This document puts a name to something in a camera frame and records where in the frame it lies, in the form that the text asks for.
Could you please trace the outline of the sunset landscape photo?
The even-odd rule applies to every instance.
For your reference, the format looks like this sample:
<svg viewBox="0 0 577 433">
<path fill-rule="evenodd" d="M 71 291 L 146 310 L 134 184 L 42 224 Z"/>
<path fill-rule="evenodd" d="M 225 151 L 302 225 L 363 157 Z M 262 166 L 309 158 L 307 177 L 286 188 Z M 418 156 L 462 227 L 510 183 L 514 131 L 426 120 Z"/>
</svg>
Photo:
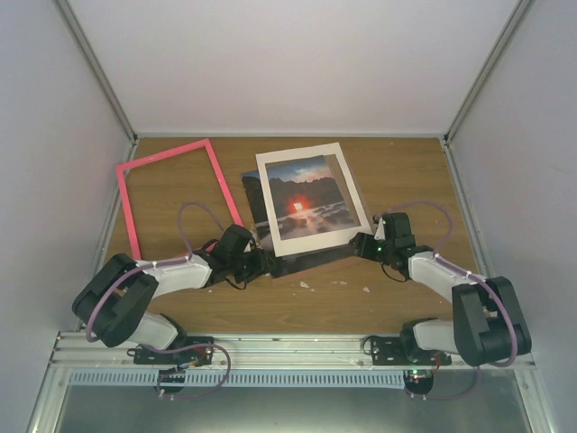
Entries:
<svg viewBox="0 0 577 433">
<path fill-rule="evenodd" d="M 266 165 L 267 181 L 282 240 L 357 228 L 358 213 L 334 154 Z M 349 244 L 274 259 L 271 277 L 288 278 L 331 263 L 353 263 Z"/>
</svg>

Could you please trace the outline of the pink picture frame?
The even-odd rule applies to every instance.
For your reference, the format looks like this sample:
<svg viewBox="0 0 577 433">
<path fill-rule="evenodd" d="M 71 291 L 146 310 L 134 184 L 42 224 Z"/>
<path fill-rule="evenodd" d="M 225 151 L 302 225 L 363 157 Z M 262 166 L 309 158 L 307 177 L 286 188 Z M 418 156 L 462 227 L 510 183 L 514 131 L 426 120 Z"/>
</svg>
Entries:
<svg viewBox="0 0 577 433">
<path fill-rule="evenodd" d="M 200 138 L 144 138 L 135 159 L 171 150 Z M 241 172 L 254 168 L 254 152 L 241 149 L 243 140 L 209 138 L 234 205 L 244 225 L 250 226 L 249 208 Z M 210 208 L 225 227 L 234 222 L 224 193 L 204 146 L 160 161 L 124 170 L 125 190 L 132 210 L 137 243 L 143 259 L 165 259 L 187 248 L 178 228 L 178 213 L 185 203 L 196 201 Z M 184 209 L 181 220 L 189 242 L 200 246 L 222 233 L 208 212 L 197 206 Z M 130 236 L 122 201 L 109 241 L 107 258 L 115 253 L 131 255 Z"/>
</svg>

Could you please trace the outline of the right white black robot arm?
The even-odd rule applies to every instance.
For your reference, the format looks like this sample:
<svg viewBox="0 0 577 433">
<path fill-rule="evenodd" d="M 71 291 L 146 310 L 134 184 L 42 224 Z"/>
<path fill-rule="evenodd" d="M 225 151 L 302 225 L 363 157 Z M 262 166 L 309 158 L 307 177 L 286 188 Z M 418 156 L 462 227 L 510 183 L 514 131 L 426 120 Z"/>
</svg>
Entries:
<svg viewBox="0 0 577 433">
<path fill-rule="evenodd" d="M 473 367 L 503 367 L 530 353 L 532 338 L 512 282 L 466 271 L 417 244 L 407 214 L 381 217 L 376 234 L 359 233 L 350 244 L 355 256 L 426 286 L 452 305 L 449 320 L 421 318 L 403 325 L 398 346 L 407 364 L 448 354 Z"/>
</svg>

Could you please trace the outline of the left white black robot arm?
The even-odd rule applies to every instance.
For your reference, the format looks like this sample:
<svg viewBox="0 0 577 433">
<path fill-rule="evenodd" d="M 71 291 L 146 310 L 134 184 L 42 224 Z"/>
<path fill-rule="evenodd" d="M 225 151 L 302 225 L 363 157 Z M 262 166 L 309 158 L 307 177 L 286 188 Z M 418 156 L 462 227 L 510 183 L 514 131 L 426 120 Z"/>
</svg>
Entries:
<svg viewBox="0 0 577 433">
<path fill-rule="evenodd" d="M 125 342 L 151 347 L 165 364 L 186 353 L 184 331 L 151 302 L 182 290 L 201 290 L 224 282 L 237 290 L 277 268 L 273 253 L 261 249 L 252 232 L 232 225 L 221 238 L 187 254 L 161 261 L 113 256 L 77 295 L 72 312 L 85 325 L 86 339 L 107 347 Z"/>
</svg>

